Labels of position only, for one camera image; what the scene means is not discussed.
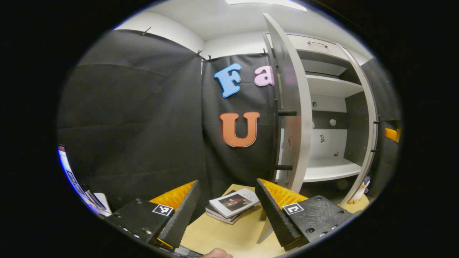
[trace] open cabinet door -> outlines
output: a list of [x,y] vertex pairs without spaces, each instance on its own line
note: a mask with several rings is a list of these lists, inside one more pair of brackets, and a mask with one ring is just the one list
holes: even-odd
[[348,200],[350,200],[354,194],[357,192],[357,190],[360,188],[362,185],[362,182],[364,181],[365,176],[368,174],[368,171],[370,169],[371,163],[373,161],[374,157],[374,149],[376,147],[376,142],[377,142],[377,135],[378,135],[378,130],[375,126],[375,121],[378,121],[376,119],[377,113],[376,113],[376,106],[375,106],[375,100],[373,97],[373,93],[371,91],[370,85],[368,83],[368,80],[362,70],[362,68],[359,66],[357,60],[352,56],[352,54],[342,47],[340,44],[336,44],[338,47],[343,51],[343,53],[346,55],[346,57],[349,59],[349,61],[352,64],[352,67],[354,68],[355,72],[357,73],[358,79],[360,80],[360,83],[362,84],[362,88],[365,93],[365,99],[367,102],[367,107],[368,107],[368,143],[366,147],[366,153],[365,153],[365,158],[364,162],[362,164],[362,170],[357,176],[357,179],[355,180],[354,184],[352,185],[352,188],[349,190],[347,193],[346,197],[341,201],[340,206],[345,204]]
[[277,73],[280,76],[284,111],[294,111],[280,117],[284,135],[282,165],[292,170],[281,173],[278,184],[299,192],[308,167],[311,145],[312,108],[311,95],[300,57],[279,24],[267,13],[263,13],[271,35]]

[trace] penguin figurine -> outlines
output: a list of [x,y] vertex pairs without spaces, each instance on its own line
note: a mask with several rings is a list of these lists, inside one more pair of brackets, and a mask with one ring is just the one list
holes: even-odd
[[368,188],[367,187],[368,187],[369,184],[370,184],[370,177],[367,176],[367,177],[364,178],[364,181],[362,182],[362,185],[359,187],[357,192],[355,192],[354,196],[352,196],[352,198],[347,203],[348,204],[357,203],[360,200],[360,198],[362,198],[364,193],[368,192]]

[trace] picture on book cover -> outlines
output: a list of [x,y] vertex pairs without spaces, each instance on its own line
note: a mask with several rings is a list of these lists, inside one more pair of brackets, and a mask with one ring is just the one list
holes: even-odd
[[239,194],[235,194],[225,199],[221,199],[219,200],[219,202],[232,212],[252,203],[252,201],[244,198]]

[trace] orange letter u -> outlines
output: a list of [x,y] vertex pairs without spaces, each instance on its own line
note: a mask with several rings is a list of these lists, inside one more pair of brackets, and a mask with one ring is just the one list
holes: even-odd
[[258,112],[246,112],[244,118],[247,119],[247,136],[239,138],[236,136],[236,119],[239,117],[236,113],[223,113],[220,119],[223,123],[223,140],[229,146],[248,147],[255,142],[257,138],[257,119],[260,117]]

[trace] wooden table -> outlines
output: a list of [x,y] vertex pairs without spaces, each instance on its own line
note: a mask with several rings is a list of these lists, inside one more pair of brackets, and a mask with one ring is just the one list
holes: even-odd
[[[231,185],[223,195],[244,187],[255,192],[255,187]],[[234,225],[211,218],[204,213],[188,225],[180,244],[202,254],[209,253],[216,247],[222,248],[234,258],[269,258],[286,253],[274,232],[262,243],[257,244],[265,221],[266,215],[261,204],[248,209]]]
[[368,201],[367,196],[364,194],[356,204],[344,203],[341,205],[341,208],[347,210],[350,213],[355,213],[356,211],[365,209],[369,204],[370,202]]

